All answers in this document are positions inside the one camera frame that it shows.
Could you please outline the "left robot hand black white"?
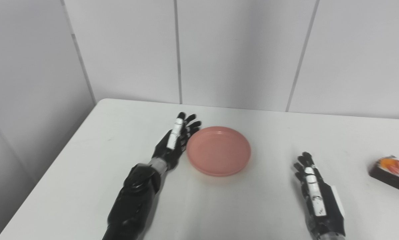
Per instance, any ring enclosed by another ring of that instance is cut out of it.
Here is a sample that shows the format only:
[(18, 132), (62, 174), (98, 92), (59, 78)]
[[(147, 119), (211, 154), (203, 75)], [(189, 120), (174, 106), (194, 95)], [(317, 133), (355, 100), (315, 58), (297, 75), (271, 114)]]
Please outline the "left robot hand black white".
[(173, 170), (186, 150), (188, 141), (200, 128), (201, 121), (197, 120), (196, 114), (187, 116), (185, 112), (180, 112), (172, 129), (155, 146), (149, 165), (160, 174)]

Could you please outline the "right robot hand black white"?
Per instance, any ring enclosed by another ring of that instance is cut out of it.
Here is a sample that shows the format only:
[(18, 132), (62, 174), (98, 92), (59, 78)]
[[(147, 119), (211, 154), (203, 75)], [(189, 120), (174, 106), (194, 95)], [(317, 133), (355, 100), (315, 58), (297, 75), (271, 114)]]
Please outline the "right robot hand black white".
[(314, 240), (345, 240), (344, 209), (334, 186), (327, 184), (312, 155), (303, 152), (294, 163), (307, 209), (306, 224)]

